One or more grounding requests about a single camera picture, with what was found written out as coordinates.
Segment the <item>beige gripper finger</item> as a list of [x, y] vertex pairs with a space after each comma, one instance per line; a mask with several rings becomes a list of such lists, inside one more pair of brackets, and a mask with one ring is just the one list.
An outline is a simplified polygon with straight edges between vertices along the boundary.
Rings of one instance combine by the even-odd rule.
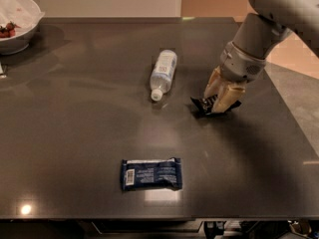
[[219, 98], [224, 96], [225, 78], [221, 74], [220, 67], [216, 67], [208, 80], [203, 96], [207, 99], [212, 96]]
[[226, 112], [235, 102], [237, 102], [246, 90], [246, 83], [222, 83], [216, 92], [216, 100], [214, 101], [212, 111], [214, 113]]

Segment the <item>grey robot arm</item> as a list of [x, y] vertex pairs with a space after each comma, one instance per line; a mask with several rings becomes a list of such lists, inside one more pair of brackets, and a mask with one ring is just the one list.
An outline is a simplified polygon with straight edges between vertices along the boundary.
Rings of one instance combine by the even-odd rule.
[[256, 80], [273, 48], [295, 33], [319, 55], [319, 0], [248, 0], [254, 9], [220, 55], [203, 96], [212, 100], [210, 111], [222, 114]]

